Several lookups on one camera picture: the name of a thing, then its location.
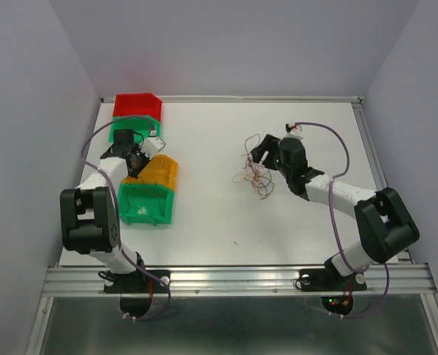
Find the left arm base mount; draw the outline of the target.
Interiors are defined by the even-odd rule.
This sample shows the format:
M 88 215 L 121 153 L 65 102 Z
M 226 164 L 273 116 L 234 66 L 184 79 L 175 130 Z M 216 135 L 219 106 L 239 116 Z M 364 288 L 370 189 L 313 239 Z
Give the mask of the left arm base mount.
M 118 295 L 122 317 L 133 322 L 146 322 L 160 318 L 169 306 L 171 297 L 164 285 L 134 271 L 129 274 L 113 274 L 99 271 L 104 281 L 105 294 Z

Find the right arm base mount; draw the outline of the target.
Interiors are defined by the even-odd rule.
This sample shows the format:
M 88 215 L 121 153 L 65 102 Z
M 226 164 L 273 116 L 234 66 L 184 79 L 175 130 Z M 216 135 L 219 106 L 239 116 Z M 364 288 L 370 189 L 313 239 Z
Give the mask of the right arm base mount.
M 324 262 L 322 268 L 302 269 L 294 287 L 303 292 L 338 292 L 339 295 L 322 296 L 321 302 L 327 312 L 340 317 L 350 315 L 354 307 L 354 292 L 367 290 L 363 274 L 351 272 L 342 276 L 330 259 Z

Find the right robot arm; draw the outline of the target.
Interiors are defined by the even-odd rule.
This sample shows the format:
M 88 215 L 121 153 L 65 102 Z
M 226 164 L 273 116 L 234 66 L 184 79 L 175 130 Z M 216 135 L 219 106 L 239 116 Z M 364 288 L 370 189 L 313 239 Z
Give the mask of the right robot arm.
M 330 288 L 340 288 L 349 275 L 373 263 L 386 263 L 420 238 L 395 189 L 374 191 L 338 182 L 308 164 L 305 147 L 297 138 L 267 135 L 251 154 L 255 163 L 279 171 L 294 195 L 328 206 L 334 233 L 338 233 L 336 210 L 356 221 L 360 240 L 346 248 L 337 240 L 338 252 L 323 269 L 323 282 Z

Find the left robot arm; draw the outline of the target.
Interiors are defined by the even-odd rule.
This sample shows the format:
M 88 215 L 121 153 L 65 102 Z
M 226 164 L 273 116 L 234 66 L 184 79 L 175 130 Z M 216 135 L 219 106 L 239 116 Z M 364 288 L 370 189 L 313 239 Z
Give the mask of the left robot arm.
M 165 147 L 159 137 L 138 143 L 135 136 L 131 129 L 116 130 L 97 165 L 84 161 L 94 169 L 91 175 L 60 194 L 63 247 L 104 264 L 104 280 L 122 282 L 130 291 L 140 291 L 147 274 L 141 256 L 121 241 L 117 192 L 124 178 L 136 178 Z

